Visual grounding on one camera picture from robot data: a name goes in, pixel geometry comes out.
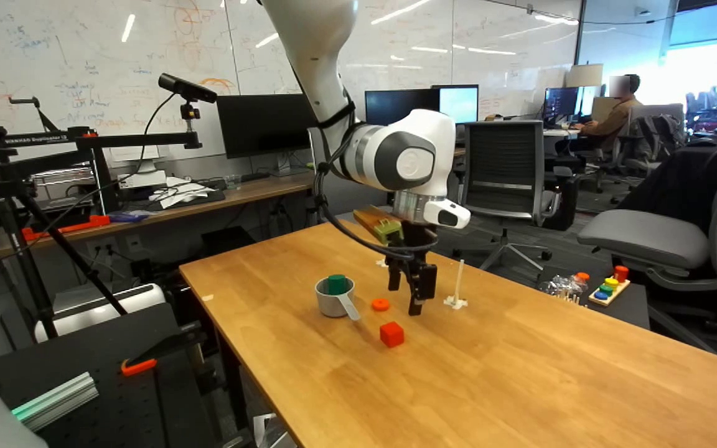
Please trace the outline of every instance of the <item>white lamp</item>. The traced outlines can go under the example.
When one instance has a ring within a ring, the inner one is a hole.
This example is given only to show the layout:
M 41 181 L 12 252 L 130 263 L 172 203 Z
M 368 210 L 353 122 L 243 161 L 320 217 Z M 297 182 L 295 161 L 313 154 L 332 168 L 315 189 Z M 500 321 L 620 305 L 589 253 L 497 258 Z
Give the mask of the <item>white lamp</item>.
M 586 87 L 589 85 L 602 85 L 601 63 L 588 65 L 572 65 L 566 75 L 566 87 Z

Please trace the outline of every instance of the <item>power outlet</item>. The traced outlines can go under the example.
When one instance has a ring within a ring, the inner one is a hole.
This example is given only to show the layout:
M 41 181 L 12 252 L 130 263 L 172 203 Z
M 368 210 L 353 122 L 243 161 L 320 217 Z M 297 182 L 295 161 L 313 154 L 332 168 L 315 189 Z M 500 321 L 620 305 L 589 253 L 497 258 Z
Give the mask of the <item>power outlet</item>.
M 115 238 L 102 238 L 98 240 L 88 241 L 88 255 L 91 259 L 95 259 L 96 263 L 107 264 L 112 266 L 112 257 L 107 252 L 107 246 L 118 250 L 118 242 Z
M 126 237 L 126 246 L 129 248 L 130 253 L 145 252 L 146 248 L 143 247 L 143 242 L 140 241 L 139 235 L 130 235 Z

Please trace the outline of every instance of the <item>whiteboard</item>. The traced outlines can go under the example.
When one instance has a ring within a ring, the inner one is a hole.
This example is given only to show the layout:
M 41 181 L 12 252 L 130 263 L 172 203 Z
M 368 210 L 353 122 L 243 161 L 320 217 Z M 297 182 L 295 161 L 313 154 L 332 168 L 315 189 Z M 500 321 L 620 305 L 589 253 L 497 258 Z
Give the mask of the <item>whiteboard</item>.
M 528 2 L 577 17 L 581 0 Z M 129 14 L 134 24 L 122 42 Z M 0 0 L 0 125 L 10 133 L 40 131 L 34 108 L 7 101 L 37 96 L 60 128 L 142 133 L 167 96 L 157 87 L 163 72 L 220 95 L 297 93 L 284 48 L 273 34 L 255 0 Z M 489 113 L 534 113 L 544 88 L 563 85 L 576 37 L 576 26 L 540 22 L 523 9 L 483 0 L 361 0 L 339 70 L 360 117 L 366 90 L 450 83 L 480 85 L 481 119 Z M 172 100 L 150 131 L 182 131 L 181 104 Z M 202 119 L 195 127 L 204 147 L 176 145 L 172 159 L 224 152 L 217 108 L 197 107 Z M 21 157 L 73 149 L 59 146 L 22 150 Z

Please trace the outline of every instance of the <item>chair base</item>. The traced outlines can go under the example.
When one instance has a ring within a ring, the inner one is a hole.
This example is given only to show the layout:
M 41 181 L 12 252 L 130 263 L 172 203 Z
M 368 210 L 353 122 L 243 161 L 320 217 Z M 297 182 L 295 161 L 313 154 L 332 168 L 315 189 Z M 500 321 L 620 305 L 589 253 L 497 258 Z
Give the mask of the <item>chair base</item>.
M 550 258 L 552 258 L 552 252 L 547 247 L 544 246 L 534 246 L 529 244 L 515 244 L 512 242 L 509 242 L 507 237 L 507 229 L 503 229 L 503 233 L 500 236 L 500 241 L 494 241 L 492 239 L 492 244 L 486 247 L 472 247 L 469 249 L 454 249 L 452 250 L 453 257 L 460 257 L 461 253 L 476 253 L 476 252 L 489 252 L 489 257 L 486 258 L 485 261 L 483 261 L 483 264 L 480 265 L 481 270 L 488 269 L 492 264 L 494 264 L 496 261 L 500 260 L 500 257 L 502 257 L 503 252 L 513 252 L 516 255 L 519 255 L 520 258 L 522 258 L 524 261 L 527 261 L 530 263 L 535 269 L 538 269 L 540 271 L 544 270 L 544 267 L 540 264 L 533 261 L 532 258 L 527 257 L 521 250 L 517 248 L 522 249 L 533 249 L 533 250 L 541 250 L 541 260 L 549 261 Z

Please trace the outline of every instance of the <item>red object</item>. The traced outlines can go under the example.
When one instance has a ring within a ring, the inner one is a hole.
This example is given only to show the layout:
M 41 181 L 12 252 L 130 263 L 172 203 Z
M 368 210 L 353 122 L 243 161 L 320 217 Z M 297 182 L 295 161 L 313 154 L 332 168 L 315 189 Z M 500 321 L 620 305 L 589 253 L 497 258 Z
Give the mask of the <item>red object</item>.
M 388 348 L 393 348 L 406 340 L 403 334 L 403 328 L 396 322 L 390 322 L 381 325 L 381 340 Z
M 157 360 L 148 360 L 139 364 L 134 364 L 133 366 L 126 366 L 127 361 L 128 360 L 123 360 L 123 363 L 120 364 L 120 372 L 123 376 L 137 375 L 138 373 L 150 370 L 157 365 Z
M 628 275 L 629 269 L 627 266 L 616 266 L 612 277 L 618 280 L 619 283 L 624 283 L 624 281 L 627 280 Z
M 389 306 L 387 299 L 375 299 L 372 301 L 372 309 L 375 309 L 375 311 L 387 311 Z
M 107 224 L 109 224 L 109 216 L 90 215 L 90 221 L 88 222 L 82 222 L 82 224 L 76 224 L 75 226 L 61 227 L 59 230 L 60 233 L 68 233 L 76 230 L 90 229 L 91 227 L 106 226 Z M 29 227 L 21 229 L 21 233 L 23 233 L 26 241 L 45 238 L 49 235 L 47 232 L 34 232 Z

